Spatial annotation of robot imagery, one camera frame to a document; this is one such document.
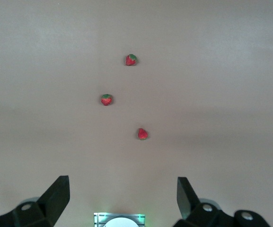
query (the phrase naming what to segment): silver bolt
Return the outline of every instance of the silver bolt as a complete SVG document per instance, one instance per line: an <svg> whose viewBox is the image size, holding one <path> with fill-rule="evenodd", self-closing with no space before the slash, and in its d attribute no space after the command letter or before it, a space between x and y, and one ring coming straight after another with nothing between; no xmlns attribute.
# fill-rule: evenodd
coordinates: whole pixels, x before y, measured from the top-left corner
<svg viewBox="0 0 273 227"><path fill-rule="evenodd" d="M25 204L24 206L22 206L21 210L27 210L31 207L30 204Z"/></svg>
<svg viewBox="0 0 273 227"><path fill-rule="evenodd" d="M252 215L249 214L248 212L242 212L242 213L241 213L241 216L242 216L245 220L249 220L249 221L252 221L252 220L253 220Z"/></svg>
<svg viewBox="0 0 273 227"><path fill-rule="evenodd" d="M203 205L203 209L205 211L207 211L207 212L211 212L213 210L212 207L210 205L208 205L208 204L204 204Z"/></svg>

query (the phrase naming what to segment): white round object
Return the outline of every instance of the white round object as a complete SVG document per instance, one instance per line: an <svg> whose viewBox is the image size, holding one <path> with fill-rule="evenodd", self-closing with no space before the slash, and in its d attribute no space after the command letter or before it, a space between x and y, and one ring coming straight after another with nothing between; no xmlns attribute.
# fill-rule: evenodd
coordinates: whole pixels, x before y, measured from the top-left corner
<svg viewBox="0 0 273 227"><path fill-rule="evenodd" d="M128 218L114 218L108 221L105 227L138 227L138 225Z"/></svg>

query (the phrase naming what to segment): beige tabletop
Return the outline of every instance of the beige tabletop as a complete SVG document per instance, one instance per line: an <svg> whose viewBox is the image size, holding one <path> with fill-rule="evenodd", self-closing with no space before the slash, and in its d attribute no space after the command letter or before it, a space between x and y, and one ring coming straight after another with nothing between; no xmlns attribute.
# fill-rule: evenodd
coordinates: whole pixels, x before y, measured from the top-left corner
<svg viewBox="0 0 273 227"><path fill-rule="evenodd" d="M172 227L178 176L273 226L273 1L0 0L0 214L60 175L57 227Z"/></svg>

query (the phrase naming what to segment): plain background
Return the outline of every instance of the plain background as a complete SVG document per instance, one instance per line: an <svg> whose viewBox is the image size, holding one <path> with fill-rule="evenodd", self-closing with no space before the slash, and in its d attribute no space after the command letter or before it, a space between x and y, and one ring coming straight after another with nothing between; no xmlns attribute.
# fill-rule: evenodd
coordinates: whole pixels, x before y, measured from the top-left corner
<svg viewBox="0 0 273 227"><path fill-rule="evenodd" d="M178 176L273 226L273 0L0 0L0 214L60 175L58 227L171 227Z"/></svg>

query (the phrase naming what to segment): red strawberry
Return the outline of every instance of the red strawberry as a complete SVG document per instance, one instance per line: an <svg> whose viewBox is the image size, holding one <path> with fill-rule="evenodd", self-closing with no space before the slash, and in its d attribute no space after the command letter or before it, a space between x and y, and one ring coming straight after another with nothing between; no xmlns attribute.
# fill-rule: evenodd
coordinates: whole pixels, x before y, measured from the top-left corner
<svg viewBox="0 0 273 227"><path fill-rule="evenodd" d="M144 129L138 130L138 138L140 140L146 140L148 138L148 133Z"/></svg>
<svg viewBox="0 0 273 227"><path fill-rule="evenodd" d="M112 95L104 94L100 101L105 106L110 105L112 103Z"/></svg>
<svg viewBox="0 0 273 227"><path fill-rule="evenodd" d="M137 57L134 54L129 54L126 57L126 65L127 66L135 65L136 61L137 61Z"/></svg>

